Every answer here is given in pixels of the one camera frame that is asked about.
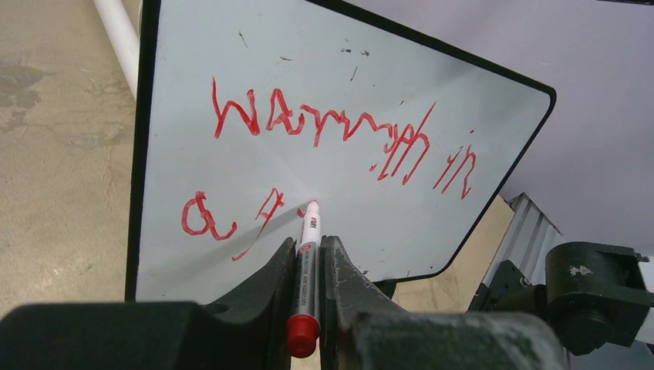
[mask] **red handwriting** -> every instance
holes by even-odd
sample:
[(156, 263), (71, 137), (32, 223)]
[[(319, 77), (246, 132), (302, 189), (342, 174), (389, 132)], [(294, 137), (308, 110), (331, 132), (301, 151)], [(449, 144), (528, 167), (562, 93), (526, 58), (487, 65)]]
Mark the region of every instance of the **red handwriting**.
[(250, 101), (250, 110), (252, 111), (252, 116), (248, 116), (248, 114), (245, 112), (243, 107), (241, 107), (239, 104), (235, 103), (232, 100), (228, 100), (225, 103), (224, 108), (221, 110), (220, 104), (218, 103), (218, 97), (216, 92), (216, 79), (214, 79), (214, 82), (212, 84), (211, 99), (214, 102), (214, 110), (216, 112), (216, 116), (218, 117), (218, 125), (216, 126), (216, 132), (214, 134), (214, 137), (216, 139), (221, 137), (224, 121), (225, 119), (227, 119), (227, 113), (229, 113), (230, 108), (234, 108), (238, 111), (238, 114), (241, 115), (241, 119), (243, 120), (243, 123), (245, 123), (245, 125), (248, 127), (250, 133), (253, 136), (257, 136), (261, 132), (261, 130), (259, 129), (259, 122), (257, 121), (257, 106), (255, 105), (254, 90), (252, 89), (248, 90), (248, 100)]
[[(275, 196), (275, 202), (272, 204), (272, 208), (270, 209), (269, 212), (264, 212), (264, 211), (263, 211), (264, 208), (266, 207), (266, 205), (268, 205), (268, 202), (270, 202), (270, 199), (272, 199), (272, 196), (273, 196), (273, 195)], [(283, 206), (284, 206), (284, 201), (282, 200), (283, 197), (284, 197), (284, 193), (280, 193), (280, 192), (277, 191), (277, 189), (274, 188), (274, 187), (272, 188), (272, 190), (271, 190), (271, 192), (270, 192), (270, 195), (268, 195), (268, 198), (266, 198), (265, 202), (261, 205), (261, 208), (259, 208), (259, 211), (257, 212), (257, 217), (255, 217), (255, 220), (258, 220), (259, 217), (263, 217), (263, 218), (264, 218), (264, 224), (261, 225), (261, 229), (259, 230), (259, 234), (257, 234), (257, 237), (255, 238), (255, 241), (253, 241), (252, 244), (250, 244), (250, 246), (247, 247), (247, 248), (245, 249), (245, 251), (242, 251), (242, 252), (241, 252), (238, 256), (236, 256), (236, 257), (232, 257), (232, 258), (231, 258), (232, 261), (238, 261), (238, 260), (240, 260), (241, 258), (243, 258), (243, 256), (245, 256), (245, 254), (246, 254), (248, 251), (250, 251), (250, 248), (252, 248), (252, 246), (255, 245), (255, 243), (257, 242), (257, 240), (258, 240), (259, 237), (261, 236), (261, 233), (264, 231), (266, 225), (268, 225), (268, 222), (270, 221), (270, 219), (272, 219), (272, 216), (275, 214), (275, 211), (276, 211), (279, 207), (283, 207)]]
[[(241, 120), (250, 131), (250, 134), (252, 134), (253, 136), (257, 136), (261, 132), (261, 129), (259, 128), (259, 124), (258, 124), (258, 118), (257, 118), (258, 114), (257, 114), (257, 106), (255, 104), (256, 100), (255, 100), (254, 90), (250, 89), (246, 94), (248, 97), (248, 101), (250, 103), (250, 113), (248, 115), (248, 113), (245, 112), (245, 109), (243, 109), (241, 105), (234, 102), (233, 100), (228, 100), (225, 103), (224, 107), (221, 109), (220, 103), (218, 102), (217, 99), (217, 84), (215, 79), (212, 79), (211, 87), (212, 87), (211, 98), (214, 104), (214, 111), (217, 117), (217, 126), (214, 133), (215, 138), (220, 138), (224, 126), (224, 122), (227, 119), (227, 115), (229, 113), (230, 108), (236, 109), (238, 111)], [(363, 122), (366, 121), (368, 123), (368, 126), (374, 133), (377, 133), (379, 131), (386, 131), (386, 134), (388, 135), (389, 139), (391, 139), (391, 141), (389, 143), (385, 143), (383, 147), (383, 152), (385, 154), (388, 154), (388, 158), (386, 159), (386, 163), (382, 168), (381, 173), (377, 177), (378, 181), (384, 180), (388, 176), (394, 177), (398, 172), (398, 169), (402, 166), (404, 160), (406, 159), (406, 156), (409, 154), (409, 151), (411, 151), (411, 149), (413, 148), (413, 145), (416, 144), (418, 140), (420, 140), (424, 145), (424, 149), (423, 152), (420, 154), (420, 157), (413, 164), (411, 171), (409, 171), (406, 175), (404, 175), (402, 179), (402, 185), (405, 185), (411, 179), (411, 176), (416, 172), (418, 166), (426, 156), (427, 152), (429, 152), (430, 149), (429, 138), (425, 133), (422, 133), (421, 130), (423, 129), (425, 123), (429, 119), (429, 116), (432, 113), (435, 105), (436, 103), (434, 103), (429, 108), (429, 110), (427, 111), (426, 115), (423, 118), (423, 121), (420, 123), (417, 129), (414, 129), (412, 124), (407, 124), (404, 127), (401, 135), (398, 134), (399, 130), (397, 124), (395, 125), (391, 123), (377, 124), (375, 122), (375, 119), (370, 113), (367, 112), (361, 113), (359, 115), (359, 118), (356, 120), (355, 125), (351, 127), (352, 121), (350, 121), (344, 110), (337, 112), (333, 109), (330, 109), (325, 114), (321, 114), (320, 110), (308, 104), (300, 105), (299, 109), (302, 112), (298, 115), (298, 125), (296, 127), (293, 127), (291, 122), (291, 118), (293, 117), (293, 111), (288, 108), (288, 104), (286, 103), (286, 99), (284, 97), (284, 93), (282, 92), (282, 90), (275, 88), (272, 90), (270, 96), (270, 116), (268, 117), (268, 123), (266, 124), (265, 129), (267, 131), (272, 131), (275, 128), (275, 126), (282, 125), (288, 135), (298, 135), (302, 133), (302, 130), (305, 127), (306, 124), (305, 113), (307, 113), (313, 116), (314, 125), (315, 125), (313, 146), (317, 148), (320, 145), (320, 137), (322, 135), (322, 131), (325, 129), (325, 126), (329, 120), (333, 120), (337, 124), (343, 125), (342, 140), (344, 142), (348, 141), (348, 139), (354, 136), (354, 134), (357, 132), (357, 130), (363, 124)], [(391, 163), (393, 162), (393, 159), (397, 154), (399, 147), (402, 144), (406, 144), (406, 148), (404, 149), (399, 160), (397, 160), (397, 163), (394, 166), (391, 173), (386, 173), (386, 171), (389, 170), (389, 167), (391, 166)], [(376, 164), (371, 166), (370, 172), (373, 172), (375, 167)]]
[(435, 105), (436, 103), (432, 104), (432, 106), (429, 108), (429, 110), (425, 114), (425, 117), (423, 118), (423, 122), (420, 123), (420, 126), (418, 126), (418, 129), (415, 132), (413, 132), (413, 126), (411, 124), (408, 124), (404, 128), (404, 131), (402, 131), (402, 136), (397, 137), (395, 131), (396, 126), (393, 128), (394, 131), (393, 136), (395, 137), (395, 139), (393, 140), (393, 144), (391, 145), (390, 148), (388, 148), (387, 146), (384, 147), (384, 152), (390, 153), (390, 155), (388, 157), (388, 160), (386, 160), (386, 164), (384, 165), (384, 168), (382, 168), (382, 173), (380, 173), (379, 177), (377, 177), (377, 180), (383, 180), (388, 176), (388, 173), (386, 173), (386, 169), (388, 169), (388, 166), (393, 160), (393, 157), (395, 156), (395, 153), (399, 148), (400, 144), (406, 144), (407, 147), (404, 150), (404, 153), (402, 154), (400, 159), (397, 161), (397, 165), (395, 165), (395, 169), (393, 169), (392, 173), (390, 174), (391, 177), (395, 176), (397, 170), (399, 169), (399, 166), (402, 165), (404, 158), (406, 158), (406, 155), (409, 154), (409, 151), (413, 147), (413, 144), (415, 144), (418, 139), (421, 139), (423, 141), (425, 149), (420, 154), (420, 158), (418, 158), (416, 163), (413, 164), (413, 168), (411, 169), (411, 171), (407, 175), (404, 175), (404, 177), (402, 178), (402, 185), (406, 185), (406, 183), (409, 181), (413, 173), (416, 171), (416, 168), (418, 168), (420, 162), (422, 162), (423, 158), (425, 157), (425, 154), (427, 154), (427, 152), (429, 151), (429, 147), (430, 147), (429, 138), (427, 137), (427, 135), (421, 133), (420, 131), (423, 128), (423, 126), (425, 126), (425, 123), (427, 122), (427, 119), (429, 119), (431, 111), (433, 110)]
[[(468, 160), (471, 160), (470, 169), (468, 170), (468, 172), (466, 173), (466, 176), (464, 177), (464, 188), (461, 190), (461, 200), (463, 200), (468, 195), (470, 190), (472, 189), (472, 187), (468, 187), (468, 177), (470, 176), (470, 174), (474, 170), (475, 164), (477, 163), (477, 154), (475, 154), (475, 152), (470, 151), (471, 147), (472, 146), (469, 145), (468, 148), (466, 149), (466, 156), (464, 157), (463, 162), (461, 162), (461, 164), (459, 165), (459, 168), (457, 168), (457, 170), (454, 172), (454, 175), (452, 175), (452, 177), (450, 178), (450, 181), (448, 181), (447, 184), (445, 184), (443, 189), (440, 191), (441, 194), (445, 193), (447, 188), (450, 187), (450, 184), (452, 183), (452, 181), (454, 181), (454, 178), (457, 177), (457, 175), (459, 174), (461, 169), (464, 168), (464, 166), (465, 166), (465, 164), (467, 163)], [(452, 158), (451, 155), (447, 156), (447, 167), (445, 167), (445, 170), (440, 175), (440, 177), (438, 178), (438, 181), (436, 182), (436, 184), (433, 186), (432, 189), (436, 189), (440, 185), (440, 182), (443, 180), (445, 175), (450, 171), (450, 168), (452, 167), (452, 164), (454, 163), (454, 161), (457, 160), (457, 158), (458, 158), (459, 154), (461, 153), (462, 149), (463, 149), (463, 147), (461, 146), (459, 148), (459, 151), (457, 151), (457, 154), (454, 155), (454, 158)]]
[[(231, 235), (236, 231), (238, 227), (235, 222), (231, 224), (231, 229), (225, 235), (220, 235), (216, 230), (216, 222), (214, 217), (211, 216), (211, 212), (204, 206), (204, 201), (207, 197), (204, 195), (203, 191), (198, 191), (195, 193), (195, 198), (189, 200), (184, 205), (182, 210), (182, 230), (184, 230), (189, 235), (202, 235), (207, 231), (211, 232), (211, 236), (214, 237), (217, 241), (223, 241), (231, 237)], [(197, 209), (200, 211), (200, 217), (204, 220), (204, 227), (201, 230), (193, 230), (188, 226), (188, 212), (192, 206), (197, 206)]]

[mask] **marker barrel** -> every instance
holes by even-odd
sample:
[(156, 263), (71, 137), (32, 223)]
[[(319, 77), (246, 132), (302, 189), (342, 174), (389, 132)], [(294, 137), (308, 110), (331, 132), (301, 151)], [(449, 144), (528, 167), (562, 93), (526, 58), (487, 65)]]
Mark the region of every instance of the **marker barrel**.
[(318, 247), (321, 239), (318, 204), (307, 207), (302, 238), (295, 259), (295, 286), (291, 317), (286, 322), (286, 348), (296, 358), (309, 357), (320, 335), (318, 297)]

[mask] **stain on floor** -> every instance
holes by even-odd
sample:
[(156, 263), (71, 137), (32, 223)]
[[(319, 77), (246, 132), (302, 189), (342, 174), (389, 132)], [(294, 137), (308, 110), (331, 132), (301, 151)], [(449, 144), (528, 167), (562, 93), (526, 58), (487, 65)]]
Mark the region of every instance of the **stain on floor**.
[(41, 98), (36, 90), (30, 88), (42, 78), (43, 71), (40, 69), (0, 61), (0, 108), (34, 107)]

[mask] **black whiteboard frame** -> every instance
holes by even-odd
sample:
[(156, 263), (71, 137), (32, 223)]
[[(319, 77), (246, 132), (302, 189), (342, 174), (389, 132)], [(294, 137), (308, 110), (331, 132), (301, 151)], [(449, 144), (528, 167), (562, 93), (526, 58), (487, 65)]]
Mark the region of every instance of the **black whiteboard frame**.
[[(520, 154), (513, 162), (509, 171), (504, 175), (502, 181), (493, 192), (493, 196), (486, 203), (481, 210), (479, 216), (474, 221), (472, 227), (467, 232), (464, 239), (457, 250), (452, 255), (452, 258), (447, 262), (445, 267), (440, 271), (433, 274), (426, 274), (414, 277), (405, 277), (396, 279), (398, 282), (411, 281), (424, 278), (434, 277), (445, 271), (457, 257), (459, 251), (466, 243), (473, 230), (479, 224), (482, 216), (486, 214), (488, 207), (491, 205), (500, 189), (506, 183), (508, 177), (511, 175), (517, 163), (520, 161), (527, 148), (534, 141), (534, 138), (541, 130), (541, 127), (548, 119), (551, 111), (554, 109), (556, 103), (556, 92), (550, 86), (535, 81), (523, 76), (519, 73), (513, 72), (495, 63), (489, 62), (476, 55), (465, 52), (452, 45), (446, 44), (431, 36), (420, 33), (414, 29), (410, 29), (399, 23), (390, 21), (380, 15), (368, 12), (365, 9), (359, 8), (355, 5), (349, 4), (342, 0), (306, 0), (324, 8), (338, 12), (352, 19), (364, 22), (368, 25), (382, 29), (384, 31), (393, 33), (402, 38), (409, 39), (410, 41), (417, 42), (428, 48), (437, 50), (449, 56), (453, 56), (464, 62), (468, 62), (474, 66), (486, 69), (490, 72), (497, 73), (507, 79), (519, 82), (523, 85), (529, 86), (533, 89), (542, 91), (550, 96), (550, 105), (548, 111), (543, 116), (543, 119), (536, 127), (534, 133), (524, 145)], [(139, 79), (138, 79), (138, 92), (137, 92), (137, 112), (136, 112), (136, 127), (134, 129), (134, 152), (132, 162), (132, 187), (130, 196), (130, 222), (129, 233), (127, 237), (127, 266), (125, 278), (125, 300), (135, 301), (137, 293), (137, 274), (139, 268), (139, 253), (140, 253), (140, 234), (141, 234), (141, 217), (143, 213), (143, 193), (145, 191), (145, 172), (147, 161), (147, 146), (148, 138), (150, 136), (150, 109), (152, 106), (152, 88), (154, 83), (154, 65), (156, 61), (157, 52), (157, 34), (159, 32), (159, 11), (161, 0), (145, 0), (143, 2), (143, 11), (141, 19), (141, 33), (140, 33), (140, 61), (139, 61)]]

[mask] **black mechanical clamp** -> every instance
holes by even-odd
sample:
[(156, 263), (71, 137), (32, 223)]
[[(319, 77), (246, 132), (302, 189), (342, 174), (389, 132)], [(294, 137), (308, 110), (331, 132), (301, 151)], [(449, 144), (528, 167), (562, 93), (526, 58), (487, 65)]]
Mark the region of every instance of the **black mechanical clamp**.
[[(522, 313), (412, 314), (323, 237), (322, 369), (563, 369), (551, 329)], [(288, 369), (295, 242), (216, 301), (34, 304), (0, 321), (0, 368)]]

